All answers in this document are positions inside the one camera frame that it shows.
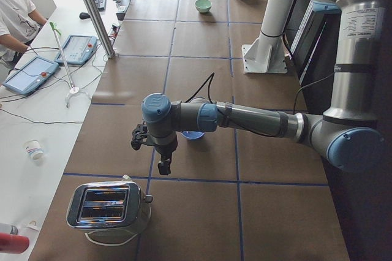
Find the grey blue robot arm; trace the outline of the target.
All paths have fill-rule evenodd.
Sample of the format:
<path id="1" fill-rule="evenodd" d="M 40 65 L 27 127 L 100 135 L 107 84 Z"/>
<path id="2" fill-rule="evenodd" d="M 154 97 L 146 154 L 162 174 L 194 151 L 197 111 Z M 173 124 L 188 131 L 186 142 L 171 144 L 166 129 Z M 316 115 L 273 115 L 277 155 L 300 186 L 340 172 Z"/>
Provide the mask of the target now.
<path id="1" fill-rule="evenodd" d="M 312 5 L 316 12 L 341 15 L 331 105 L 322 115 L 289 115 L 197 96 L 171 102 L 164 94 L 154 93 L 141 103 L 143 123 L 133 130 L 132 148 L 153 146 L 160 154 L 160 174 L 169 175 L 178 132 L 231 127 L 265 137 L 291 138 L 346 172 L 378 164 L 385 141 L 375 128 L 371 101 L 383 27 L 391 19 L 391 0 L 312 0 Z"/>

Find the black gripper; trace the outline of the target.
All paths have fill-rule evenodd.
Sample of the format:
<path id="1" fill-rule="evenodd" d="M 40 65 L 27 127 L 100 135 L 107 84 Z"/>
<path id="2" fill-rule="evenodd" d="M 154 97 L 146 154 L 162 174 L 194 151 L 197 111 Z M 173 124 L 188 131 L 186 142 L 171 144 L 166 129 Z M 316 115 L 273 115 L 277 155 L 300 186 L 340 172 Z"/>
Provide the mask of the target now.
<path id="1" fill-rule="evenodd" d="M 164 161 L 159 161 L 158 169 L 161 175 L 171 174 L 171 159 L 172 154 L 176 151 L 178 146 L 177 137 L 171 139 L 169 142 L 165 142 L 163 145 L 155 144 L 155 150 L 160 154 L 160 159 Z"/>

